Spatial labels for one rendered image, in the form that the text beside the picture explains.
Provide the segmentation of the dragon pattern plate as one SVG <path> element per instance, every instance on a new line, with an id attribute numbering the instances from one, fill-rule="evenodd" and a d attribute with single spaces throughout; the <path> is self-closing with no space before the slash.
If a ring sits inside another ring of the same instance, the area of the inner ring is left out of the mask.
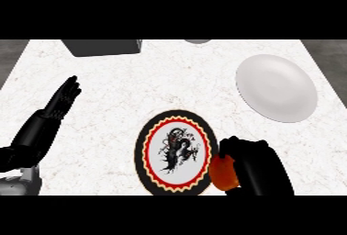
<path id="1" fill-rule="evenodd" d="M 155 115 L 142 127 L 135 149 L 136 172 L 151 194 L 203 194 L 217 150 L 213 129 L 197 114 L 176 109 Z"/>

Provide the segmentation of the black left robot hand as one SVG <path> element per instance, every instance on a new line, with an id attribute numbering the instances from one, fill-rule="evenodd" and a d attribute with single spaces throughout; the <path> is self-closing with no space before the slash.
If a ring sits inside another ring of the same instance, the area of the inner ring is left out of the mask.
<path id="1" fill-rule="evenodd" d="M 80 93 L 77 76 L 73 76 L 56 90 L 45 109 L 39 109 L 28 118 L 11 145 L 0 148 L 0 173 L 31 168 L 40 163 Z"/>

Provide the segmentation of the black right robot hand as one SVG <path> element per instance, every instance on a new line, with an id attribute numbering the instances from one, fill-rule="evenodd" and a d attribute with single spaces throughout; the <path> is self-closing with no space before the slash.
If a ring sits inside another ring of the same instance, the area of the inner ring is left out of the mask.
<path id="1" fill-rule="evenodd" d="M 229 196 L 294 196 L 290 176 L 266 140 L 242 140 L 237 136 L 220 141 L 220 154 L 235 160 L 240 187 Z"/>

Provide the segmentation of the dark grey box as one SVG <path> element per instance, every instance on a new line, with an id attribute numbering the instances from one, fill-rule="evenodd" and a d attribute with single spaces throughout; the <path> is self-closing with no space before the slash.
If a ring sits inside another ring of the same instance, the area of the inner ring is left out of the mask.
<path id="1" fill-rule="evenodd" d="M 141 53 L 141 39 L 64 39 L 62 43 L 76 57 Z"/>

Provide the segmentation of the plain white plate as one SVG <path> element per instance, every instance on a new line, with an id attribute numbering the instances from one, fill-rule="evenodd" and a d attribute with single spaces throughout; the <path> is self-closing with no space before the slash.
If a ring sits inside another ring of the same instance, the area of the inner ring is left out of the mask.
<path id="1" fill-rule="evenodd" d="M 254 111 L 274 121 L 305 121 L 318 107 L 318 90 L 300 66 L 288 59 L 260 54 L 240 64 L 240 95 Z"/>

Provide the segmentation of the orange-red tomato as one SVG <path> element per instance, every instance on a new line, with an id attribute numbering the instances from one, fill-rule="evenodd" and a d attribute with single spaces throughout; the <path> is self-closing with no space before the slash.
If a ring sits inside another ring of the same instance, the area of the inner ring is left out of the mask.
<path id="1" fill-rule="evenodd" d="M 234 159 L 229 155 L 222 158 L 216 154 L 209 166 L 209 176 L 211 183 L 222 191 L 229 191 L 240 186 L 240 179 L 234 167 Z"/>

